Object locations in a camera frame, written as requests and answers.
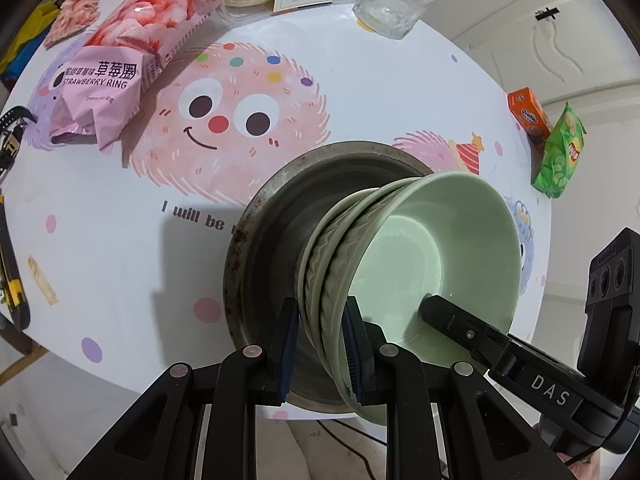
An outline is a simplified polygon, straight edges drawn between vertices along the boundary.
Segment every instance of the pink snack bag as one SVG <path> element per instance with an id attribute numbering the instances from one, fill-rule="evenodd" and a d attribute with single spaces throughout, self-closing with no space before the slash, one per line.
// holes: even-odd
<path id="1" fill-rule="evenodd" d="M 53 143 L 95 136 L 104 150 L 140 96 L 222 0 L 125 0 L 69 62 L 51 118 Z"/>

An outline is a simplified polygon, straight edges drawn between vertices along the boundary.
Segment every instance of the orange box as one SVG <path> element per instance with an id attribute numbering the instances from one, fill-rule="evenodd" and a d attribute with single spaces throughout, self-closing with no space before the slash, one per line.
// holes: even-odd
<path id="1" fill-rule="evenodd" d="M 535 149 L 542 155 L 545 151 L 545 140 L 551 134 L 553 126 L 536 95 L 531 88 L 526 87 L 508 94 L 507 101 L 509 110 L 527 133 Z"/>

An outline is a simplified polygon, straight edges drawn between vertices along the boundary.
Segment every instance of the metal basin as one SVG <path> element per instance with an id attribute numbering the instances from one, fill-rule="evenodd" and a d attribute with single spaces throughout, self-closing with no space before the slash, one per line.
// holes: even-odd
<path id="1" fill-rule="evenodd" d="M 355 191 L 431 173 L 397 148 L 351 141 L 305 153 L 273 175 L 242 214 L 226 255 L 225 313 L 236 348 L 254 343 L 284 298 L 295 297 L 298 257 L 332 206 Z M 302 327 L 287 400 L 315 412 L 351 411 Z"/>

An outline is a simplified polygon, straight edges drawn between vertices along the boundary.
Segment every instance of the green snack bag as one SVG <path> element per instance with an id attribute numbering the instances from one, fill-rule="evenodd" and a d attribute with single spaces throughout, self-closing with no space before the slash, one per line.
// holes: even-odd
<path id="1" fill-rule="evenodd" d="M 586 133 L 580 119 L 567 103 L 556 127 L 545 141 L 545 154 L 533 187 L 550 198 L 562 195 L 578 164 Z"/>

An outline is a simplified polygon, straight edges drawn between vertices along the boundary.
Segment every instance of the yellow star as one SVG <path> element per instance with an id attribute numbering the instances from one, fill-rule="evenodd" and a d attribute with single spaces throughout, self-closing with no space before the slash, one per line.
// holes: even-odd
<path id="1" fill-rule="evenodd" d="M 471 143 L 478 149 L 479 152 L 484 152 L 484 146 L 482 145 L 482 137 L 477 136 L 475 133 L 471 132 L 473 140 Z"/>

